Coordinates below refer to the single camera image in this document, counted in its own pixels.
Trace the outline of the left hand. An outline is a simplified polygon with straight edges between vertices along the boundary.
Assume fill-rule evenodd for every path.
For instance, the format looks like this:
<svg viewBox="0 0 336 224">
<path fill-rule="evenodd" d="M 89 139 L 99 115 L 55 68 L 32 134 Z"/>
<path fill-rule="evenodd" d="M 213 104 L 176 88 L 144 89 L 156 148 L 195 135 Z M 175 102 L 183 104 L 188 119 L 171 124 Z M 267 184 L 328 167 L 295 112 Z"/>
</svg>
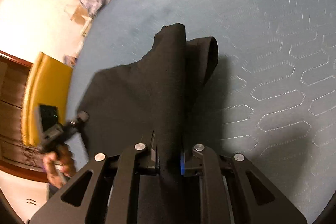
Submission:
<svg viewBox="0 0 336 224">
<path fill-rule="evenodd" d="M 43 165 L 49 183 L 60 189 L 65 183 L 65 177 L 72 177 L 76 173 L 75 161 L 68 145 L 60 145 L 57 152 L 46 153 L 43 156 Z"/>
</svg>

